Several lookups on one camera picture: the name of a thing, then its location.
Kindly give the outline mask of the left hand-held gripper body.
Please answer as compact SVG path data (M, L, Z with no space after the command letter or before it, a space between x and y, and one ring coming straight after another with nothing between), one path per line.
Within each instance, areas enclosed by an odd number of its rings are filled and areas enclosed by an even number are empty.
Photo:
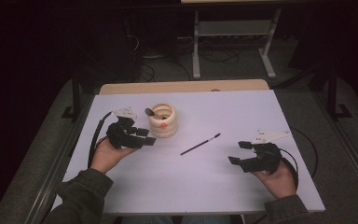
M134 127L137 115L130 107L115 110L113 114L117 117L117 121L110 124L106 131L111 145L115 148L141 148L144 139L139 136L138 129Z

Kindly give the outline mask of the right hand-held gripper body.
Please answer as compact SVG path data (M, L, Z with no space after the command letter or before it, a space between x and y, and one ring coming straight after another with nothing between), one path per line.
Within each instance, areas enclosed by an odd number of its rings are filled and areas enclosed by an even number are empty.
M258 130L250 141L255 157L241 160L242 170L245 173L268 171L273 174L282 160L281 150L274 141L287 137L289 133L289 131Z

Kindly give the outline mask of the black fluffy makeup brush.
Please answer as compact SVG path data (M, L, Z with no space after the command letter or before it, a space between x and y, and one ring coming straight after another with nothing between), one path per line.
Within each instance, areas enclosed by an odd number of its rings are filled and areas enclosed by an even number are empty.
M159 114L156 114L152 109L146 108L145 113L148 117L153 117L155 119L163 119L163 117Z

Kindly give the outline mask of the cream ribbed brush holder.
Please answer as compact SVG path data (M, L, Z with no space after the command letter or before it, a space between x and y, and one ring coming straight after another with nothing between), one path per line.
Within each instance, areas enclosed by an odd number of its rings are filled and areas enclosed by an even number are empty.
M151 133L157 138L169 138L178 130L176 109L170 104L157 104L151 107L155 116L149 117Z

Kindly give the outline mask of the person's left hand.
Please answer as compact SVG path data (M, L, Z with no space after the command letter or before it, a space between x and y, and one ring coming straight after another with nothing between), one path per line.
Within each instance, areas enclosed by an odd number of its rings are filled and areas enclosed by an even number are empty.
M135 151L136 148L115 148L111 145L109 139L105 137L99 141L96 147L90 168L106 174L118 165L122 159Z

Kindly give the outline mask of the person's right hand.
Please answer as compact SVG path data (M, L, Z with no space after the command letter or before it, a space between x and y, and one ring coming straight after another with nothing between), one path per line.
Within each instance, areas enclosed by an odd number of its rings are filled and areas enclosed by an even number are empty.
M276 199L296 195L296 186L289 167L280 162L275 173L253 172L253 175L267 188L268 192Z

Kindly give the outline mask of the thin black makeup brush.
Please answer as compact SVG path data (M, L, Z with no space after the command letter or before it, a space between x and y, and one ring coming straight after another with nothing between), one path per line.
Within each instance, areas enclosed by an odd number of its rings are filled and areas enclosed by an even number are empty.
M201 146L207 144L208 142L210 142L210 141L214 140L215 138L219 137L220 135L221 135L221 133L217 133L217 134L215 134L213 137L211 137L211 138L209 138L209 139L206 139L206 140L204 140L203 142L198 143L197 145L195 145L195 146L193 146L193 147L191 147L191 148L189 148L189 149L187 149L187 150L181 152L179 155L180 155L180 156L183 156L183 155L185 155L186 153L188 153L188 152L190 152L190 151L192 151L192 150L194 150L194 149L196 149L196 148L198 148L198 147L201 147Z

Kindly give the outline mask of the black metal stand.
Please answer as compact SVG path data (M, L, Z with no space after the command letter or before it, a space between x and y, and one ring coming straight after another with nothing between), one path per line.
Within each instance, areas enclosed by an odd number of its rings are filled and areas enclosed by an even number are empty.
M67 106L63 113L63 119L70 119L75 122L80 114L80 85L78 72L75 70L72 75L72 104Z
M337 104L337 71L331 68L327 88L327 111L334 121L351 118L351 112L345 105Z

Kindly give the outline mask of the white metal stand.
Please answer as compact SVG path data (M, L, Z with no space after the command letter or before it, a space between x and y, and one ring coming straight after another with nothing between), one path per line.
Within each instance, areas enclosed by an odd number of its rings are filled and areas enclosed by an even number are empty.
M251 36L261 35L267 38L263 48L258 50L260 59L269 78L275 78L276 74L269 60L269 48L274 37L282 10L276 9L269 20L247 21L200 21L199 12L194 16L192 75L200 79L199 38L213 36Z

